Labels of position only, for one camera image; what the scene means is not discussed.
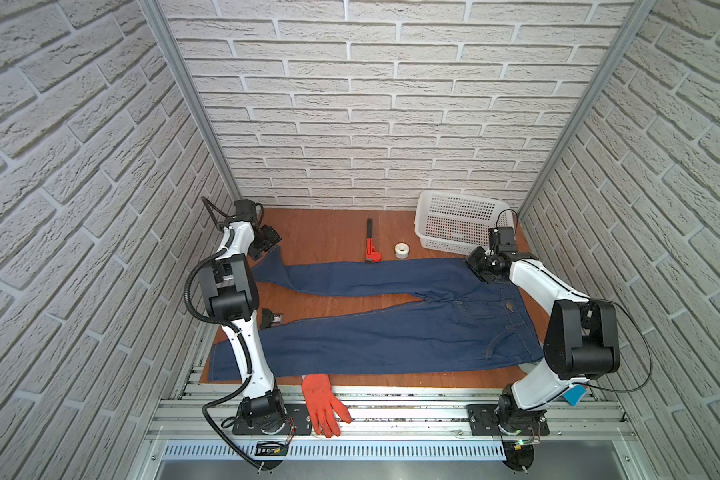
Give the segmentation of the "blue denim trousers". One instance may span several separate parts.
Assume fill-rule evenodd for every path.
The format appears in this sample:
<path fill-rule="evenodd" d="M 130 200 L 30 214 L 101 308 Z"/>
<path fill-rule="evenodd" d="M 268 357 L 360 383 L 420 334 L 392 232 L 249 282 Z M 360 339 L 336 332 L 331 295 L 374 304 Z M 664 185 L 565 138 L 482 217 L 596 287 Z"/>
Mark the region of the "blue denim trousers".
<path fill-rule="evenodd" d="M 258 282 L 312 296 L 414 298 L 261 331 L 266 361 L 277 377 L 482 371 L 543 357 L 519 288 L 485 283 L 460 259 L 287 266 L 273 251 L 253 275 Z"/>

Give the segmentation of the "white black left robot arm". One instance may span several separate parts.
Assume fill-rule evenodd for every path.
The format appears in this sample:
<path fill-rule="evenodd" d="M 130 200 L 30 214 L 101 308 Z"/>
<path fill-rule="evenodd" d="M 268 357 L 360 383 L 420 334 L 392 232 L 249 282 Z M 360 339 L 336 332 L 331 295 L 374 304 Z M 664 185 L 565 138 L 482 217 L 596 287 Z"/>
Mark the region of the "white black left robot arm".
<path fill-rule="evenodd" d="M 183 292 L 185 307 L 195 319 L 220 326 L 232 346 L 242 380 L 241 391 L 232 395 L 241 399 L 235 419 L 250 428 L 283 423 L 286 409 L 260 342 L 260 299 L 249 264 L 275 247 L 281 236 L 263 223 L 260 203 L 237 200 L 228 215 L 208 198 L 201 201 L 222 239 L 216 251 L 191 270 Z"/>

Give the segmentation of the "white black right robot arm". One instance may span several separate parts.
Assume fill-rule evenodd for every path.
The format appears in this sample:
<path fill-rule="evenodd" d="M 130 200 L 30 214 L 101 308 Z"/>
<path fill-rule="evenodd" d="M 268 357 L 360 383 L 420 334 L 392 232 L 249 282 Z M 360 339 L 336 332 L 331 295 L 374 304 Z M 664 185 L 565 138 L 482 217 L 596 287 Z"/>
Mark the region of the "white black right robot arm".
<path fill-rule="evenodd" d="M 550 315 L 543 359 L 502 393 L 495 410 L 499 422 L 539 420 L 547 405 L 571 387 L 619 369 L 614 304 L 574 289 L 533 255 L 519 251 L 513 228 L 490 229 L 488 246 L 473 250 L 466 263 L 486 283 L 510 281 Z"/>

